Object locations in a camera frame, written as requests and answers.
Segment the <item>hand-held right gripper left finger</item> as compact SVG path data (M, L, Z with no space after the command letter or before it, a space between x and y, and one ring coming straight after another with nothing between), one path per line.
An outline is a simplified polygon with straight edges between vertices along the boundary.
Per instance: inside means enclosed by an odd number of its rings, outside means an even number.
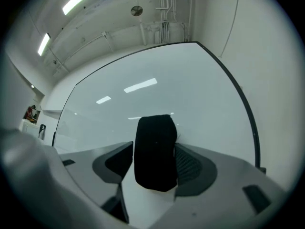
M133 142L60 154L78 187L104 212L128 224L122 181L132 164Z

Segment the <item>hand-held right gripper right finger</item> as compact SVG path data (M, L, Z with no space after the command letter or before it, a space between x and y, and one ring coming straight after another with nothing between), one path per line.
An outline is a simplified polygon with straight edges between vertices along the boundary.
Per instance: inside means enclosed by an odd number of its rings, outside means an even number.
M174 203L155 229L257 229L279 208L285 192L260 169L225 154L175 145Z

